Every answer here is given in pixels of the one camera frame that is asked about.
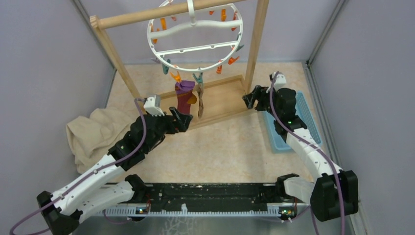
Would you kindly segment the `beige argyle sock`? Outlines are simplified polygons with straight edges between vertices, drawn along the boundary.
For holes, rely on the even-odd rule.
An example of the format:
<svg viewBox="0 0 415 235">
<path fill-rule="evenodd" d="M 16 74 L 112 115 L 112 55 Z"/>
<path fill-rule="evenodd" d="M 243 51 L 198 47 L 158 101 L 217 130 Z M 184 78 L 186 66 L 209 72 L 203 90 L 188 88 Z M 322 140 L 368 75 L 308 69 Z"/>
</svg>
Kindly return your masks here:
<svg viewBox="0 0 415 235">
<path fill-rule="evenodd" d="M 203 103 L 203 94 L 204 94 L 204 85 L 199 84 L 196 92 L 198 94 L 198 119 L 201 119 L 204 113 L 204 103 Z"/>
</svg>

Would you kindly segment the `purple red striped sock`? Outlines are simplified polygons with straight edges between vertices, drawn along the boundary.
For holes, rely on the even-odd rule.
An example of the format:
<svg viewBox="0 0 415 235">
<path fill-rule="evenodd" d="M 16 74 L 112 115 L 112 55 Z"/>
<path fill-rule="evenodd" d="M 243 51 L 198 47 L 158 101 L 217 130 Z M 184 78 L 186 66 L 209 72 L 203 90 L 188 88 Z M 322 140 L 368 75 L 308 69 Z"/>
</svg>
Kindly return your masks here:
<svg viewBox="0 0 415 235">
<path fill-rule="evenodd" d="M 190 114 L 191 105 L 195 104 L 197 97 L 193 94 L 194 81 L 182 80 L 175 84 L 177 109 L 182 114 Z"/>
</svg>

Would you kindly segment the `white round clip hanger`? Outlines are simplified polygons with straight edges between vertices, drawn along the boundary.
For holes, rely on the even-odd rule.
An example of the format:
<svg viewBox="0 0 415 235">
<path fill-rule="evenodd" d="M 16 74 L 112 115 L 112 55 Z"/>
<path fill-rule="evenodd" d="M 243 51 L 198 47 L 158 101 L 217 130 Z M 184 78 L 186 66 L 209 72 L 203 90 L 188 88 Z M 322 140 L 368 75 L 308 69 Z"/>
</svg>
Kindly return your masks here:
<svg viewBox="0 0 415 235">
<path fill-rule="evenodd" d="M 162 71 L 200 73 L 220 70 L 228 59 L 240 56 L 243 45 L 243 19 L 233 3 L 191 9 L 182 16 L 151 19 L 146 31 L 154 58 Z"/>
</svg>

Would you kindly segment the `wooden hanger stand frame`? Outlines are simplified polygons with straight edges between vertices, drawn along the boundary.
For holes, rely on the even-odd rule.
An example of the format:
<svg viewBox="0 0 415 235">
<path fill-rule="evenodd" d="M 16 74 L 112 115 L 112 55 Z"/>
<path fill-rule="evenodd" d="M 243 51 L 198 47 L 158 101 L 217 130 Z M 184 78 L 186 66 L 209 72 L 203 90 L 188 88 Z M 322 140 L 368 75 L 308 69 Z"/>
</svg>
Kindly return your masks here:
<svg viewBox="0 0 415 235">
<path fill-rule="evenodd" d="M 140 93 L 130 77 L 122 59 L 116 50 L 113 42 L 107 34 L 107 29 L 140 22 L 146 22 L 145 34 L 148 28 L 148 22 L 151 19 L 159 19 L 162 17 L 182 16 L 191 11 L 191 9 L 202 10 L 209 7 L 220 6 L 223 4 L 233 3 L 233 0 L 187 0 L 175 3 L 172 0 L 164 1 L 159 7 L 137 11 L 133 13 L 122 14 L 113 17 L 99 18 L 96 15 L 90 16 L 91 27 L 97 36 L 99 42 L 104 48 L 105 53 L 114 65 L 118 74 L 122 78 L 124 84 L 128 88 L 132 97 L 139 98 Z M 201 119 L 198 119 L 198 94 L 196 89 L 198 84 L 194 80 L 192 74 L 187 72 L 179 72 L 182 80 L 194 81 L 195 87 L 193 94 L 197 97 L 195 104 L 191 105 L 190 114 L 193 115 L 191 128 L 198 128 L 210 124 L 215 124 L 229 118 L 245 115 L 248 109 L 243 104 L 241 97 L 249 93 L 253 81 L 254 70 L 257 62 L 260 42 L 263 33 L 263 27 L 268 10 L 268 1 L 260 0 L 256 5 L 254 27 L 251 36 L 251 44 L 249 57 L 244 74 L 237 74 L 227 78 L 215 81 L 204 82 L 204 113 Z M 173 86 L 173 90 L 161 93 L 161 107 L 175 106 L 177 108 L 177 97 L 175 92 L 176 81 L 168 73 L 168 84 Z"/>
</svg>

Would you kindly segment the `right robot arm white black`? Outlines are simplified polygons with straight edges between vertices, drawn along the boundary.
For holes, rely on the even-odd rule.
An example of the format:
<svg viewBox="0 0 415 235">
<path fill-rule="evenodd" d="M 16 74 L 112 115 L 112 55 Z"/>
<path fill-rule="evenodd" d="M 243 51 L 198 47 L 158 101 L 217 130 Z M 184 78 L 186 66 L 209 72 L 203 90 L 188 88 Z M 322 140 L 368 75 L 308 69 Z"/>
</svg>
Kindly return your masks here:
<svg viewBox="0 0 415 235">
<path fill-rule="evenodd" d="M 289 88 L 278 90 L 255 86 L 242 96 L 248 109 L 265 111 L 273 116 L 276 133 L 300 157 L 314 182 L 298 175 L 281 176 L 277 180 L 276 197 L 288 202 L 295 197 L 310 205 L 316 218 L 323 222 L 355 214 L 358 205 L 358 178 L 352 171 L 345 171 L 324 157 L 324 152 L 314 141 L 306 123 L 297 115 L 297 93 Z"/>
</svg>

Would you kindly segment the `orange front clothes clip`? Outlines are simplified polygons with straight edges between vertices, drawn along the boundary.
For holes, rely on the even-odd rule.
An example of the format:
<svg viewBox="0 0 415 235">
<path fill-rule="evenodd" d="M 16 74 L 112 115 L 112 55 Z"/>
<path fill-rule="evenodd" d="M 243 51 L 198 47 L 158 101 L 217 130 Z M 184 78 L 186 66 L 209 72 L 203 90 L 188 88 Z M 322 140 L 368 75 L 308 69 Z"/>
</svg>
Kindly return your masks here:
<svg viewBox="0 0 415 235">
<path fill-rule="evenodd" d="M 178 71 L 176 71 L 175 73 L 170 72 L 170 76 L 177 82 L 177 83 L 181 83 L 182 82 L 182 78 L 181 75 Z"/>
</svg>

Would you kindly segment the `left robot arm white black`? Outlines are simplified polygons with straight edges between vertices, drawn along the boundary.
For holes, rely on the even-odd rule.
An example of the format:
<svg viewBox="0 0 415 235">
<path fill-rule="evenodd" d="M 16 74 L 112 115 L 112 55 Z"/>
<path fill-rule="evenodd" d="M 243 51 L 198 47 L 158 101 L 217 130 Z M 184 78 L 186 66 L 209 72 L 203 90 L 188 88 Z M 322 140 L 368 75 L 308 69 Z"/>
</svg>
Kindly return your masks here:
<svg viewBox="0 0 415 235">
<path fill-rule="evenodd" d="M 126 173 L 162 143 L 166 135 L 186 132 L 193 119 L 175 107 L 171 114 L 141 114 L 129 131 L 90 169 L 70 184 L 52 193 L 37 196 L 41 214 L 54 235 L 69 235 L 90 216 L 118 203 L 146 200 L 144 181 L 136 174 L 127 176 L 110 188 L 103 185 Z"/>
</svg>

